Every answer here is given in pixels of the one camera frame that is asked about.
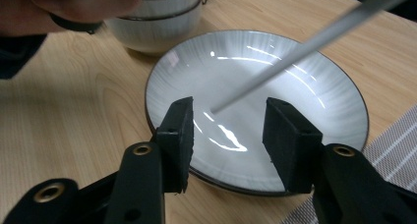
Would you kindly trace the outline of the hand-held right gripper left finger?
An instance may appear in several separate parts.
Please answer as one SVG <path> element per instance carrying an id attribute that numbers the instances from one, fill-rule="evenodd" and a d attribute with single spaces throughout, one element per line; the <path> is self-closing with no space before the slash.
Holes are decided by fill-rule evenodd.
<path id="1" fill-rule="evenodd" d="M 161 149 L 163 186 L 166 193 L 184 193 L 194 146 L 193 98 L 173 102 L 156 130 Z"/>

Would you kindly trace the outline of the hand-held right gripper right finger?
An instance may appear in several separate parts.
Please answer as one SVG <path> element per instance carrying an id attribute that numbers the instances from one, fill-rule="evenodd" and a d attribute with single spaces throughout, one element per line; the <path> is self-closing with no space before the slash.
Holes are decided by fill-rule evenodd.
<path id="1" fill-rule="evenodd" d="M 313 162 L 319 155 L 323 134 L 293 105 L 269 97 L 263 144 L 284 190 L 308 194 L 313 186 Z"/>

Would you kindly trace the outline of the white chopstick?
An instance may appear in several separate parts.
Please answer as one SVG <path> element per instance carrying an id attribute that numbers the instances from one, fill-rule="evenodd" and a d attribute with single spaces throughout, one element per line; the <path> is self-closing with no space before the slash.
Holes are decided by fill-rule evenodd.
<path id="1" fill-rule="evenodd" d="M 290 50 L 281 60 L 277 61 L 271 67 L 262 70 L 254 77 L 243 82 L 233 91 L 219 97 L 218 100 L 210 108 L 213 114 L 216 114 L 232 103 L 245 97 L 253 90 L 266 84 L 269 80 L 279 75 L 286 68 L 298 63 L 311 55 L 312 53 L 327 46 L 338 38 L 342 37 L 349 31 L 357 28 L 361 24 L 370 20 L 381 10 L 390 9 L 405 0 L 364 0 L 361 4 L 342 14 L 334 22 L 327 27 L 322 28 L 308 40 Z"/>

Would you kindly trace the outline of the white plate with dark rim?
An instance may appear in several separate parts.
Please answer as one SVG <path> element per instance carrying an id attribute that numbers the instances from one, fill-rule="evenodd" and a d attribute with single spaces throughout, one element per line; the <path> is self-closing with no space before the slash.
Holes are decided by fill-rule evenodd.
<path id="1" fill-rule="evenodd" d="M 281 196 L 282 182 L 262 143 L 267 100 L 292 104 L 323 134 L 323 143 L 362 149 L 369 132 L 355 83 L 320 52 L 293 64 L 267 84 L 212 113 L 221 97 L 274 65 L 297 41 L 267 32 L 224 30 L 184 41 L 155 64 L 146 93 L 149 124 L 158 128 L 169 108 L 194 99 L 191 172 L 229 191 Z"/>

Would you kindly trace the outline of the grey striped placemat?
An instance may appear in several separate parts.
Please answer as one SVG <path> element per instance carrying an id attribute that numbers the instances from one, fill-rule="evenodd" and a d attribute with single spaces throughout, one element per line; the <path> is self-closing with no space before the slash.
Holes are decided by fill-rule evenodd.
<path id="1" fill-rule="evenodd" d="M 376 137 L 363 154 L 392 187 L 417 199 L 417 104 Z M 417 212 L 417 202 L 408 202 Z"/>

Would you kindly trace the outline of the white bowl with dark rim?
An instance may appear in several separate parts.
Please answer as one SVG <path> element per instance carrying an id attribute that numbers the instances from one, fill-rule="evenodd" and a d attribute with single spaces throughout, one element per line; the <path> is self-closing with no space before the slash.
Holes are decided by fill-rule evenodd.
<path id="1" fill-rule="evenodd" d="M 134 18 L 160 18 L 182 13 L 192 8 L 199 0 L 142 0 L 129 14 Z"/>
<path id="2" fill-rule="evenodd" d="M 197 29 L 202 6 L 199 0 L 188 11 L 166 19 L 116 18 L 105 21 L 105 25 L 125 47 L 157 56 L 187 39 Z"/>

